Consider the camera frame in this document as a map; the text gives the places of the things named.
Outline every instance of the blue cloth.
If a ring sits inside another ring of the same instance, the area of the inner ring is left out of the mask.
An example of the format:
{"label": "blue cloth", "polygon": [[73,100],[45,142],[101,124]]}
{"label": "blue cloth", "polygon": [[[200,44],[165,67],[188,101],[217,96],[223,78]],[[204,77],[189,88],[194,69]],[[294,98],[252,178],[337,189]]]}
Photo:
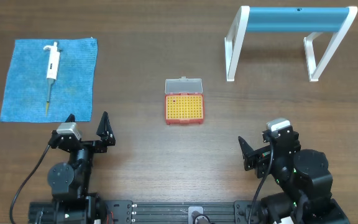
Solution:
{"label": "blue cloth", "polygon": [[60,52],[57,80],[52,86],[48,115],[47,66],[54,40],[16,40],[7,73],[1,121],[63,122],[70,113],[76,121],[90,121],[93,77],[98,54],[96,39],[57,40]]}

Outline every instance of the yellow pipette tip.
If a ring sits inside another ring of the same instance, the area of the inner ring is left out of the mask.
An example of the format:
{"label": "yellow pipette tip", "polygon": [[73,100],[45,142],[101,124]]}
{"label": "yellow pipette tip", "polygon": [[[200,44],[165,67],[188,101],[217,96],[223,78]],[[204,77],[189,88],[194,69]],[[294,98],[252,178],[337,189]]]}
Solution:
{"label": "yellow pipette tip", "polygon": [[48,109],[49,109],[49,102],[47,102],[47,110],[45,112],[45,115],[48,115]]}

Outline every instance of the white bracket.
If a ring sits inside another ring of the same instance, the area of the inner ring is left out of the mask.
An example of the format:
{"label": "white bracket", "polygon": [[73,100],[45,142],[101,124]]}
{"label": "white bracket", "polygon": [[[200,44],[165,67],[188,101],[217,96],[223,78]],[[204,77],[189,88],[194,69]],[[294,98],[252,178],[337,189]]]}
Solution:
{"label": "white bracket", "polygon": [[338,48],[342,39],[345,37],[347,31],[352,25],[358,9],[355,6],[349,6],[348,8],[349,8],[349,14],[347,15],[339,31],[333,34],[333,37],[329,41],[328,47],[323,57],[321,58],[320,62],[318,63],[317,67],[316,67],[316,60],[314,59],[313,40],[318,36],[320,36],[322,33],[312,32],[309,36],[303,39],[303,44],[305,45],[306,64],[308,65],[309,81],[311,82],[318,81],[318,78],[326,68],[329,60],[334,55],[336,49]]}
{"label": "white bracket", "polygon": [[[329,60],[335,53],[342,39],[346,35],[357,14],[356,6],[349,6],[349,13],[338,32],[334,33],[328,47],[321,58],[320,63],[316,66],[313,52],[313,40],[321,35],[321,32],[313,32],[303,39],[306,52],[306,64],[308,66],[309,81],[317,82],[323,70],[326,68]],[[226,81],[234,82],[237,64],[240,57],[242,43],[246,34],[250,7],[241,6],[238,10],[233,23],[230,26],[229,33],[224,38],[224,49],[226,58]]]}

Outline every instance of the wood grain surface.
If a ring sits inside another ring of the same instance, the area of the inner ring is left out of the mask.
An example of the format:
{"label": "wood grain surface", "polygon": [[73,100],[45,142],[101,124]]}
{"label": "wood grain surface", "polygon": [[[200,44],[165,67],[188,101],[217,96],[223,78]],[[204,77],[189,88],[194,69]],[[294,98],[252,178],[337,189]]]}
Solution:
{"label": "wood grain surface", "polygon": [[[138,202],[251,200],[259,179],[245,172],[238,135],[255,148],[260,132],[288,118],[303,148],[326,153],[333,197],[358,223],[358,15],[319,82],[307,76],[307,34],[246,34],[236,81],[226,83],[224,42],[241,5],[358,6],[358,1],[0,1],[0,112],[15,39],[98,39],[93,114],[80,123],[96,139],[107,111],[117,145],[96,155],[91,189],[105,199]],[[329,35],[314,42],[317,57]],[[166,78],[202,78],[205,121],[167,126]],[[57,123],[0,122],[0,223]],[[68,154],[50,150],[17,200],[26,223],[29,202],[51,199],[47,172]],[[260,198],[281,192],[269,177]]]}

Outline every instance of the pipette tip box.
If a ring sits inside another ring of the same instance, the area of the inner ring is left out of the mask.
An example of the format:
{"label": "pipette tip box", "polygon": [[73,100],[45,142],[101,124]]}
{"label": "pipette tip box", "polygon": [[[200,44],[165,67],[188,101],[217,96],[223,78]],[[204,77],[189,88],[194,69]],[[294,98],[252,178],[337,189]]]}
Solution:
{"label": "pipette tip box", "polygon": [[165,80],[165,120],[167,124],[202,124],[203,84],[200,78]]}

